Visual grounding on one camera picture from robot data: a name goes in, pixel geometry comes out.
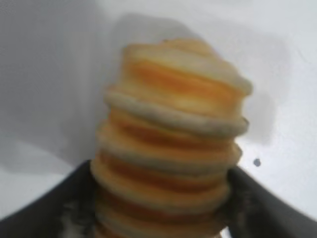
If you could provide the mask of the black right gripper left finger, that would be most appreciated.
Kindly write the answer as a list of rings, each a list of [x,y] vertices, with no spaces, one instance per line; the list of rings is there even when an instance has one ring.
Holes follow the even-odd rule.
[[[2,238],[59,238],[62,216],[82,225],[86,235],[94,220],[93,196],[96,187],[85,161],[65,180],[35,202],[1,219]]]

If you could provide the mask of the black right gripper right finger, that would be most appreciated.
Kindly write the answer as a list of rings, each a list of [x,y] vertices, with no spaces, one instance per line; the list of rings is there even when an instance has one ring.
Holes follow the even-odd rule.
[[[233,238],[315,238],[317,222],[267,191],[241,168],[228,173],[232,187],[228,229]]]

